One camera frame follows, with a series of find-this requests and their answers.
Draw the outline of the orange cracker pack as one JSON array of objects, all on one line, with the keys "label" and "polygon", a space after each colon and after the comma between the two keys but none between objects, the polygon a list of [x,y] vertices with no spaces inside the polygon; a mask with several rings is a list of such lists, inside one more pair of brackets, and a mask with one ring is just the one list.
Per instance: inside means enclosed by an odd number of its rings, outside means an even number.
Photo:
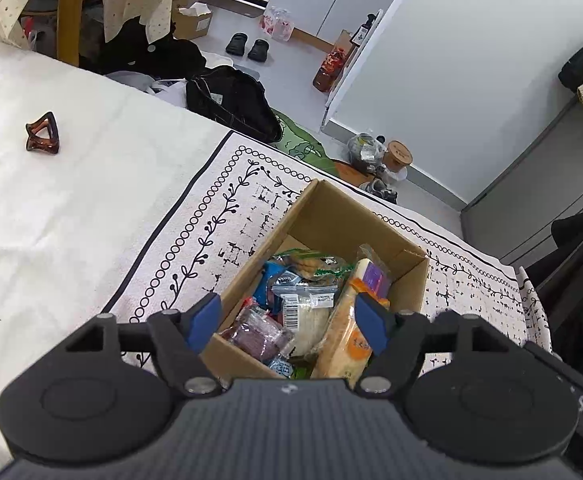
[{"label": "orange cracker pack", "polygon": [[319,344],[312,379],[343,378],[354,387],[363,374],[372,349],[355,322],[354,304],[360,292],[367,292],[386,310],[389,309],[388,299],[378,297],[361,278],[351,278]]}]

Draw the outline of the purple snack packet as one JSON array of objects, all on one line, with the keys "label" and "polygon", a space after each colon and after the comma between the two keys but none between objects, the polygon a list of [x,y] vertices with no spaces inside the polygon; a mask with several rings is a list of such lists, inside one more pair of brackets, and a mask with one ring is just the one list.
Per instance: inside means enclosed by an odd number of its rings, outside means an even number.
[{"label": "purple snack packet", "polygon": [[293,341],[293,332],[258,306],[243,307],[221,337],[253,359],[268,364]]}]

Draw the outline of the white barcode cake pack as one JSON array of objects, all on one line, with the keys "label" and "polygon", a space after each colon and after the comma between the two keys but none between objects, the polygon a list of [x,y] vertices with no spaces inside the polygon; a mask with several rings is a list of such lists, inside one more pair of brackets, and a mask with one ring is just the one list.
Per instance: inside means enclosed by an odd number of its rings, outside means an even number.
[{"label": "white barcode cake pack", "polygon": [[280,300],[282,326],[293,333],[288,354],[292,358],[311,354],[326,333],[339,285],[285,278],[272,285],[272,292]]}]

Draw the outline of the green white biscuit pack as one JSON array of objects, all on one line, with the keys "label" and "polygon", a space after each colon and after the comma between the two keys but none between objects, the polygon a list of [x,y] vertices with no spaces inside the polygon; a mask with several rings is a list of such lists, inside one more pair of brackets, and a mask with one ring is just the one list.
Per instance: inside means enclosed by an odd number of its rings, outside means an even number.
[{"label": "green white biscuit pack", "polygon": [[278,252],[270,260],[285,266],[303,281],[333,284],[347,278],[354,265],[345,259],[313,249],[291,248]]}]

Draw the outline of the blue candy packet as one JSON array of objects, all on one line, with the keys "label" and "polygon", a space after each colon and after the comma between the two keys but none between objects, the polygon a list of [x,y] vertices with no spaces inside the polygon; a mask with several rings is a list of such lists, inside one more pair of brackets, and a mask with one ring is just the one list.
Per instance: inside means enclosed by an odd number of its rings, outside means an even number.
[{"label": "blue candy packet", "polygon": [[260,281],[252,295],[258,306],[273,316],[277,316],[280,311],[280,300],[275,297],[272,287],[286,270],[285,266],[275,261],[264,263]]}]

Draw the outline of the black chair with clothes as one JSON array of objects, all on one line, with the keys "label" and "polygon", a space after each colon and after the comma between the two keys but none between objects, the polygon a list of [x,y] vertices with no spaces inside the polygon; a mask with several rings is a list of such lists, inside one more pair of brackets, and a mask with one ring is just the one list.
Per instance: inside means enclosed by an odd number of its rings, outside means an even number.
[{"label": "black chair with clothes", "polygon": [[583,211],[552,223],[556,249],[526,268],[549,319],[553,351],[583,375]]}]

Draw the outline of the white black patterned cloth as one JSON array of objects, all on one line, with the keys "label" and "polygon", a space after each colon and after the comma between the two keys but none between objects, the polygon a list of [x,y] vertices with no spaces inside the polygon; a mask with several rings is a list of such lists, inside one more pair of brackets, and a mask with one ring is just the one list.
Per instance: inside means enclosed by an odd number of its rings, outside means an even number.
[{"label": "white black patterned cloth", "polygon": [[432,320],[445,311],[480,316],[516,344],[552,349],[525,270],[237,132],[224,136],[151,231],[105,309],[140,323],[214,292],[227,327],[278,252],[307,248],[355,264],[363,246],[388,269],[392,310]]}]

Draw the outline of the clear plastic bag of items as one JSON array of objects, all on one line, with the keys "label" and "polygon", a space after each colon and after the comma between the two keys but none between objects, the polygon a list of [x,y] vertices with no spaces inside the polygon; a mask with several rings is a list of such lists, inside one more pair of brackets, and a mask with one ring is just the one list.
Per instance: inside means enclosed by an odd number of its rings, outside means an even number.
[{"label": "clear plastic bag of items", "polygon": [[349,162],[363,172],[372,172],[383,163],[386,148],[383,142],[368,133],[360,133],[347,142]]}]

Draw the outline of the green dinosaur rug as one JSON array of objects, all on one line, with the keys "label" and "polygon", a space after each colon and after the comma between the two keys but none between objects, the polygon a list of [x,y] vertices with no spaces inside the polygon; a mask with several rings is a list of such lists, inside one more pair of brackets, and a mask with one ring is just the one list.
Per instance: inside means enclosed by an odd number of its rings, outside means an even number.
[{"label": "green dinosaur rug", "polygon": [[334,161],[327,155],[319,140],[279,110],[273,108],[273,113],[282,129],[282,139],[273,143],[274,148],[328,174],[339,176]]}]

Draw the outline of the brown hair claw clip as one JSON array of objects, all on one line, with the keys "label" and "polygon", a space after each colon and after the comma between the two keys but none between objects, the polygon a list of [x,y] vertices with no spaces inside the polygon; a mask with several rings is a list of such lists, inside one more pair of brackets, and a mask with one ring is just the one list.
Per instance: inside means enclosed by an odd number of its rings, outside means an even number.
[{"label": "brown hair claw clip", "polygon": [[26,124],[26,150],[57,155],[60,150],[60,137],[56,117],[53,112],[45,113],[36,122]]}]

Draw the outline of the black bag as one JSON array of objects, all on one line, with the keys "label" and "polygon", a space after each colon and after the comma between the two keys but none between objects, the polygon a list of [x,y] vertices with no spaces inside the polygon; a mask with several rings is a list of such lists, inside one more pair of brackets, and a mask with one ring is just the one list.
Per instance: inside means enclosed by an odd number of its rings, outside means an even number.
[{"label": "black bag", "polygon": [[205,68],[186,82],[188,110],[271,144],[282,140],[282,127],[265,99],[262,84],[233,66]]}]

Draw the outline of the red oil bottle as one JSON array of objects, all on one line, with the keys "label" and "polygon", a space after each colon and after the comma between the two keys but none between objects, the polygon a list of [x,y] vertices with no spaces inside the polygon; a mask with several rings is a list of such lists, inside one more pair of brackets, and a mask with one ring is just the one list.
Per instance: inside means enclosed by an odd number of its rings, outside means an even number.
[{"label": "red oil bottle", "polygon": [[328,53],[314,76],[314,88],[320,92],[328,92],[331,90],[331,86],[342,71],[342,67],[345,65],[346,60],[346,50],[340,47],[334,47],[334,49]]}]

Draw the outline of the black spray bottle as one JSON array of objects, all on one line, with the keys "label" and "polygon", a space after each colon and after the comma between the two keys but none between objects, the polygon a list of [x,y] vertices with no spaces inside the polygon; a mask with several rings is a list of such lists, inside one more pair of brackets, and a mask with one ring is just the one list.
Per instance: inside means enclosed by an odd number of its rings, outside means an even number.
[{"label": "black spray bottle", "polygon": [[356,32],[354,32],[350,38],[351,44],[353,44],[354,47],[361,47],[367,35],[369,34],[369,31],[373,28],[376,18],[376,14],[367,15],[366,22],[363,23]]}]

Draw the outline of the small cardboard box with tissue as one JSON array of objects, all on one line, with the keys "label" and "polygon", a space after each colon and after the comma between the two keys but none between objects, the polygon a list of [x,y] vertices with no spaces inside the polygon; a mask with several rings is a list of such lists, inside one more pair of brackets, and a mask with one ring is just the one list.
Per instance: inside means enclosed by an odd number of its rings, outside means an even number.
[{"label": "small cardboard box with tissue", "polygon": [[194,2],[188,8],[177,8],[172,13],[177,39],[193,40],[206,36],[211,25],[213,13],[204,2]]}]

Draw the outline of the pink water bottle pack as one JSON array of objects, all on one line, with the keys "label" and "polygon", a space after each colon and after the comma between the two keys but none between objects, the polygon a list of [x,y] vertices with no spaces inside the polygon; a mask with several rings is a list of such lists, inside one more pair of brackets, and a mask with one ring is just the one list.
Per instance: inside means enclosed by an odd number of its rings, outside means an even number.
[{"label": "pink water bottle pack", "polygon": [[263,13],[261,29],[264,34],[276,41],[287,42],[293,36],[293,17],[286,9],[269,6]]}]

